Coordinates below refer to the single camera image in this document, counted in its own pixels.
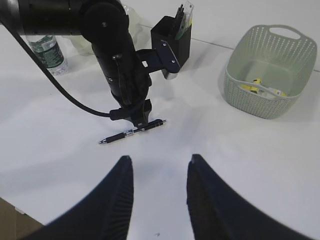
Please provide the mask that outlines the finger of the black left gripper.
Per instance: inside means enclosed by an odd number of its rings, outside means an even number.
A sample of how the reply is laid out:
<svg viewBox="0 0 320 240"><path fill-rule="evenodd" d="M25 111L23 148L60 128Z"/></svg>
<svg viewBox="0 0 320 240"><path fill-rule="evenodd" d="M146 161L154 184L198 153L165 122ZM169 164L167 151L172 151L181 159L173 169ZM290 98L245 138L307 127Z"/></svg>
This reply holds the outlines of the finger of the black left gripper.
<svg viewBox="0 0 320 240"><path fill-rule="evenodd" d="M149 114L151 111L151 100L146 99L143 104L130 111L130 121L136 128L146 127L149 123Z"/></svg>

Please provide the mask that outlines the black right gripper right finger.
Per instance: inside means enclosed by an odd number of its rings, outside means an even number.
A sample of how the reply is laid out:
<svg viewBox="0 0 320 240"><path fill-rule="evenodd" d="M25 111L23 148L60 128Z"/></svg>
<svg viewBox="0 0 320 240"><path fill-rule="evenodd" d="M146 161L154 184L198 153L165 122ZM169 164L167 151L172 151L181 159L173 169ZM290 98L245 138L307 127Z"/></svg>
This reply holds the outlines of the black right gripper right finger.
<svg viewBox="0 0 320 240"><path fill-rule="evenodd" d="M307 240L233 190L200 154L187 169L187 207L196 240Z"/></svg>

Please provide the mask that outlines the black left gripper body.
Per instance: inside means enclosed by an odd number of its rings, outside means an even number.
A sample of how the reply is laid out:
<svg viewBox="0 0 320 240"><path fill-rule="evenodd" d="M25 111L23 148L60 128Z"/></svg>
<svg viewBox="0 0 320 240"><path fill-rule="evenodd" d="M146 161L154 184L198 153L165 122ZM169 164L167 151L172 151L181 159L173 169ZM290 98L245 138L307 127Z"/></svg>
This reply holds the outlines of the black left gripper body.
<svg viewBox="0 0 320 240"><path fill-rule="evenodd" d="M138 74L134 77L111 77L109 87L113 98L118 102L120 108L111 110L111 120L126 120L131 122L130 112L147 100L149 87L152 81L148 74Z"/></svg>

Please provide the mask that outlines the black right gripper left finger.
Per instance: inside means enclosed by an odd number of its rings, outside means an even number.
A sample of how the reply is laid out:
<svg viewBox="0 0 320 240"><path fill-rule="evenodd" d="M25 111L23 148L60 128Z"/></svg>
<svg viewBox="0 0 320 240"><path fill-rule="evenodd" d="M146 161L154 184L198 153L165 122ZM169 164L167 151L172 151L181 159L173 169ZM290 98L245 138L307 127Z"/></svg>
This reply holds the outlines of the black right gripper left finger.
<svg viewBox="0 0 320 240"><path fill-rule="evenodd" d="M133 202L133 164L125 155L85 198L25 239L125 240Z"/></svg>

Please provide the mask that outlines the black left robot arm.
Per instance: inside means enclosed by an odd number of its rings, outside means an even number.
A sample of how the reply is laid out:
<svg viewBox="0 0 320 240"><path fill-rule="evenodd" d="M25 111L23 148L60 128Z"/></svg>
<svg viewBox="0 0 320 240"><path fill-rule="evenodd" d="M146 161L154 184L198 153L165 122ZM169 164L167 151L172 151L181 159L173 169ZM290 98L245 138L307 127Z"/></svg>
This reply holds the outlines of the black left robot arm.
<svg viewBox="0 0 320 240"><path fill-rule="evenodd" d="M22 36L83 36L91 47L119 109L84 110L135 127L148 124L151 78L129 33L129 16L118 0L3 0L0 22L35 59Z"/></svg>

